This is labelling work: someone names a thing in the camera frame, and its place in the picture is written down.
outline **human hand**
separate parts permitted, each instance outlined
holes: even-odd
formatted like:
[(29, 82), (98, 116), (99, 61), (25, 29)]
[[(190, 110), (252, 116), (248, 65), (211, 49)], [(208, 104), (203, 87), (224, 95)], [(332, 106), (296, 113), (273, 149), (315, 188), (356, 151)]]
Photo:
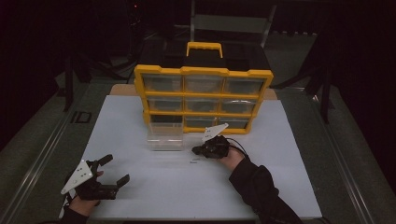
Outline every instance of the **human hand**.
[[(103, 174), (103, 171), (99, 171), (97, 173), (98, 176), (101, 176)], [(70, 203), (69, 208), (72, 209), (73, 211), (88, 217), (91, 212), (93, 211), (93, 208), (99, 204), (99, 200), (82, 200), (78, 195), (73, 199), (73, 201)]]
[(242, 154), (242, 152), (230, 147), (228, 155), (218, 159), (218, 161), (224, 164), (229, 170), (233, 171), (239, 162), (244, 158), (245, 156)]

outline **floor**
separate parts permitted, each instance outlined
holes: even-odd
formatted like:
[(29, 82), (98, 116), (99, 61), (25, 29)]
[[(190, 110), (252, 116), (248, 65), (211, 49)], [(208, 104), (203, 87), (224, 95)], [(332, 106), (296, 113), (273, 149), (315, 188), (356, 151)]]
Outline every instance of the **floor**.
[[(275, 74), (274, 84), (297, 75), (314, 41), (314, 35), (269, 36), (265, 53)], [(287, 112), (321, 212), (329, 220), (304, 222), (395, 222), (395, 196), (340, 93), (332, 87), (330, 124), (325, 124), (318, 115), (316, 98), (302, 90), (306, 81), (276, 91)], [(64, 98), (53, 96), (0, 152), (1, 223), (38, 223), (58, 217), (63, 204), (59, 189), (67, 173), (76, 167), (101, 105), (112, 85), (118, 82), (98, 74), (91, 84), (76, 82), (76, 101), (69, 113), (63, 112)], [(74, 112), (92, 113), (92, 119), (88, 123), (76, 123)]]

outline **dark background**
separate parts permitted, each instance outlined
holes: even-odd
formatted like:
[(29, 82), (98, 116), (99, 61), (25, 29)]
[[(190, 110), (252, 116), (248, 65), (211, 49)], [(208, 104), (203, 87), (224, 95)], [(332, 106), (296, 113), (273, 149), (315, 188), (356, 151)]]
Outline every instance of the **dark background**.
[[(1, 0), (0, 148), (56, 93), (54, 78), (64, 70), (65, 58), (76, 50), (109, 63), (112, 55), (138, 53), (138, 48), (131, 47), (131, 36), (139, 36), (147, 27), (172, 38), (173, 23), (190, 22), (189, 1), (127, 2), (138, 6), (132, 21), (144, 24), (135, 33), (129, 29), (131, 18), (124, 1), (110, 5), (109, 1), (89, 0)], [(197, 10), (255, 16), (268, 12), (258, 10), (257, 1), (244, 1), (243, 10), (236, 0), (224, 2), (202, 0)], [(339, 88), (396, 192), (395, 10), (396, 4), (390, 0), (283, 1), (271, 31), (319, 34), (304, 66), (328, 64), (332, 55), (332, 84)], [(111, 39), (116, 32), (121, 38)], [(84, 65), (76, 65), (81, 69), (78, 77), (89, 81)]]

